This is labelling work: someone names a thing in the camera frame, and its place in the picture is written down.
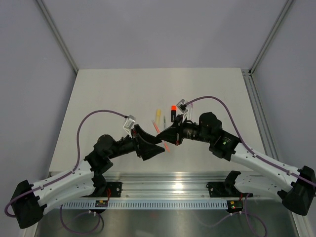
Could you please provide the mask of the black orange highlighter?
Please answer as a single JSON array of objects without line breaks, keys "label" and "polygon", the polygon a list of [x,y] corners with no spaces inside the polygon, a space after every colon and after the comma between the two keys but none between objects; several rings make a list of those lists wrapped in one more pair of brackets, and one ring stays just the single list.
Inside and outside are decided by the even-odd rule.
[{"label": "black orange highlighter", "polygon": [[176,105],[172,105],[171,106],[171,122],[174,122],[175,121],[175,118],[176,118]]}]

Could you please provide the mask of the yellow highlighter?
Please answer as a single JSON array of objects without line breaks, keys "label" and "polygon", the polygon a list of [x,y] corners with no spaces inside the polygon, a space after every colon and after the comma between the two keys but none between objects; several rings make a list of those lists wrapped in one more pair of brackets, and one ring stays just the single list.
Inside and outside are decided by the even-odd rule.
[{"label": "yellow highlighter", "polygon": [[157,110],[156,110],[156,118],[155,118],[155,123],[156,123],[157,125],[160,124],[160,118],[161,118],[161,109],[157,109]]}]

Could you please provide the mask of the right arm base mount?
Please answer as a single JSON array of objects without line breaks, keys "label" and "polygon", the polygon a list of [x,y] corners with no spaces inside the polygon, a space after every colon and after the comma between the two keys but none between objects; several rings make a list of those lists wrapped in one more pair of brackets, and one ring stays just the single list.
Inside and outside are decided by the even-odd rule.
[{"label": "right arm base mount", "polygon": [[206,184],[211,198],[245,198],[247,194],[253,197],[252,193],[241,193],[235,187],[236,178],[241,175],[240,171],[231,171],[224,181],[210,181]]}]

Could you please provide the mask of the orange thin pen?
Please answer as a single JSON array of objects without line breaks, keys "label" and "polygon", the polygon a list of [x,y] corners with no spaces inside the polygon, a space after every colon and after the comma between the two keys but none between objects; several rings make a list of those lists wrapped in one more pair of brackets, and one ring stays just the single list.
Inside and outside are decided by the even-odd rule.
[{"label": "orange thin pen", "polygon": [[[152,124],[153,124],[153,126],[154,126],[154,128],[155,128],[157,134],[160,134],[160,130],[159,130],[159,128],[158,128],[158,126],[157,126],[157,124],[155,123],[154,120],[152,120]],[[166,142],[165,142],[165,141],[162,141],[162,143],[163,143],[163,145],[164,145],[165,150],[166,150],[168,153],[170,153],[170,149],[169,149],[168,145],[166,144]]]}]

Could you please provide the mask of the purple white pen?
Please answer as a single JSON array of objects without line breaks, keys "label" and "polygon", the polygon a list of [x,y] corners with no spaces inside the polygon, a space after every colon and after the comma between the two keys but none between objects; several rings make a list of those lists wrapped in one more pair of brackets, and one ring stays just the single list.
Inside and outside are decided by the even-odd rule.
[{"label": "purple white pen", "polygon": [[193,117],[193,105],[190,104],[190,106],[189,106],[189,113],[188,113],[188,119],[192,120],[192,117]]}]

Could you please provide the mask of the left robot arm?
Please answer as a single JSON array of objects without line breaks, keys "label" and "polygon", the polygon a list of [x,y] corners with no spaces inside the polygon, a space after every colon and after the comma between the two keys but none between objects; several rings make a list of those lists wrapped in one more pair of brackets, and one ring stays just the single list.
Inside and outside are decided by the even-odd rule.
[{"label": "left robot arm", "polygon": [[10,200],[19,227],[34,225],[45,214],[71,200],[102,196],[107,190],[103,174],[113,166],[113,158],[135,152],[142,160],[148,160],[165,151],[160,143],[160,139],[135,125],[131,135],[118,141],[108,134],[100,136],[93,151],[69,171],[34,183],[20,182]]}]

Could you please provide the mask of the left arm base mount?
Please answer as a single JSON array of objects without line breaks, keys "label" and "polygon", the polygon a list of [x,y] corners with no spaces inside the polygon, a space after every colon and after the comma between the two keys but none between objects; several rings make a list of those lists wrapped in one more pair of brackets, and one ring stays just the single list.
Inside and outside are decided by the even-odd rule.
[{"label": "left arm base mount", "polygon": [[97,198],[119,198],[122,192],[122,182],[107,181],[103,175],[94,175],[92,178],[94,191],[93,197]]}]

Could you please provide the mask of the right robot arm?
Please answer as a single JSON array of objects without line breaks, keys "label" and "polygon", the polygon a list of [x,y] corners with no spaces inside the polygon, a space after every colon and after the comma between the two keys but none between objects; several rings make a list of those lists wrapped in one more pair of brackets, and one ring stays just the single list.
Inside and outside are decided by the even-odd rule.
[{"label": "right robot arm", "polygon": [[218,158],[243,165],[260,177],[251,178],[232,171],[224,183],[228,195],[258,194],[275,198],[291,212],[306,216],[316,195],[316,175],[307,166],[297,168],[264,155],[222,129],[222,122],[212,112],[203,113],[199,122],[183,120],[178,115],[174,123],[157,137],[174,145],[184,139],[209,144],[209,150]]}]

